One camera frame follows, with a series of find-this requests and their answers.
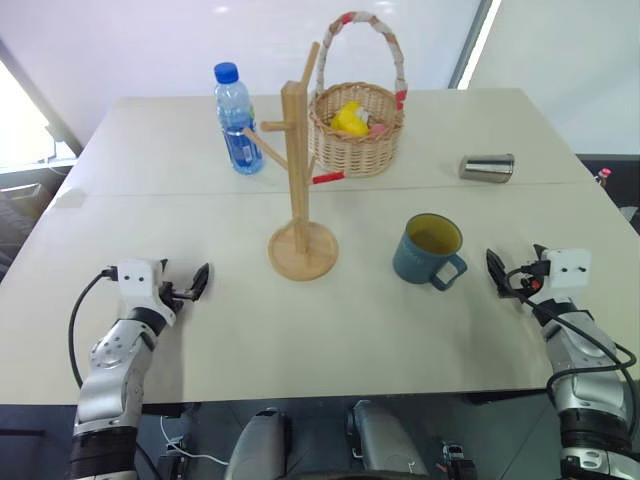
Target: wicker basket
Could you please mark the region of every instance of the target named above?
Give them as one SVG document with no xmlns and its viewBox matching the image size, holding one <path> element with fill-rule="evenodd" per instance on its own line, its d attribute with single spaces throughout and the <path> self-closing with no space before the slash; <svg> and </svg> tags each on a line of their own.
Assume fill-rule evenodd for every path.
<svg viewBox="0 0 640 480">
<path fill-rule="evenodd" d="M 396 66 L 396 93 L 369 83 L 341 83 L 324 90 L 324 66 L 333 37 L 347 23 L 367 22 L 384 35 Z M 316 71 L 317 86 L 309 107 L 309 150 L 316 162 L 330 171 L 343 171 L 346 176 L 375 175 L 393 161 L 398 137 L 404 121 L 404 100 L 407 84 L 404 80 L 403 56 L 393 32 L 368 12 L 348 12 L 329 25 L 322 41 Z M 369 113 L 372 123 L 387 126 L 381 134 L 350 135 L 333 130 L 329 123 L 348 101 L 356 100 Z"/>
</svg>

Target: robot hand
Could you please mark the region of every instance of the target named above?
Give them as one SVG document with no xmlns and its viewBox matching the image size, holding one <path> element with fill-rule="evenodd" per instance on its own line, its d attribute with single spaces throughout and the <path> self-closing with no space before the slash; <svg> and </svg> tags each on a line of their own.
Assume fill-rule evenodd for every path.
<svg viewBox="0 0 640 480">
<path fill-rule="evenodd" d="M 500 257 L 487 250 L 489 273 L 500 297 L 515 297 L 532 309 L 542 327 L 554 374 L 547 393 L 561 423 L 560 466 L 564 478 L 640 479 L 640 455 L 631 452 L 637 428 L 637 400 L 627 368 L 635 356 L 614 343 L 574 299 L 589 283 L 591 253 L 534 245 L 538 260 L 505 273 Z M 523 274 L 521 288 L 510 280 Z M 629 361 L 618 360 L 622 350 Z M 631 418 L 622 371 L 631 391 Z"/>
<path fill-rule="evenodd" d="M 200 298 L 209 279 L 205 264 L 191 288 L 176 292 L 171 282 L 162 280 L 166 263 L 125 260 L 103 271 L 118 282 L 129 314 L 91 349 L 73 429 L 69 479 L 137 478 L 133 459 L 144 377 L 158 336 L 175 323 L 184 300 Z"/>
</svg>

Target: robot leg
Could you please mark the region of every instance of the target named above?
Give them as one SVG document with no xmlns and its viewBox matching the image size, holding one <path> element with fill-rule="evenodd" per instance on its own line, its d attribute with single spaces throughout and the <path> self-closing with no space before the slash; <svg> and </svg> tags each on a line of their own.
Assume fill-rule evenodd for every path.
<svg viewBox="0 0 640 480">
<path fill-rule="evenodd" d="M 254 416 L 233 449 L 225 480 L 275 480 L 285 474 L 285 419 L 276 410 Z"/>
<path fill-rule="evenodd" d="M 409 435 L 390 412 L 371 401 L 361 400 L 349 415 L 352 415 L 352 434 L 359 440 L 356 443 L 359 443 L 366 470 L 428 474 Z"/>
</svg>

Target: yellow object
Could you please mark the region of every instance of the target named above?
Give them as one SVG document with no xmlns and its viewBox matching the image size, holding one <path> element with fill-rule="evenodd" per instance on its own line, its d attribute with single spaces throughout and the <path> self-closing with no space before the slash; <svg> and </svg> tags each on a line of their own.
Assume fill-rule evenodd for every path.
<svg viewBox="0 0 640 480">
<path fill-rule="evenodd" d="M 360 103 L 351 101 L 338 110 L 338 113 L 331 120 L 331 128 L 352 135 L 368 135 L 368 119 L 369 114 L 360 106 Z"/>
</svg>

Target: silver cup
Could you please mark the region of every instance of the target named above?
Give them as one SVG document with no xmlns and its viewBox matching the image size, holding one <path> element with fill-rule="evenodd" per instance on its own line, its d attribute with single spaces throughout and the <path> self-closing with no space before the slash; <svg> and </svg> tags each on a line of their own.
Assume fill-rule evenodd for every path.
<svg viewBox="0 0 640 480">
<path fill-rule="evenodd" d="M 460 162 L 460 178 L 483 182 L 506 183 L 513 174 L 515 157 L 504 155 L 468 155 Z"/>
</svg>

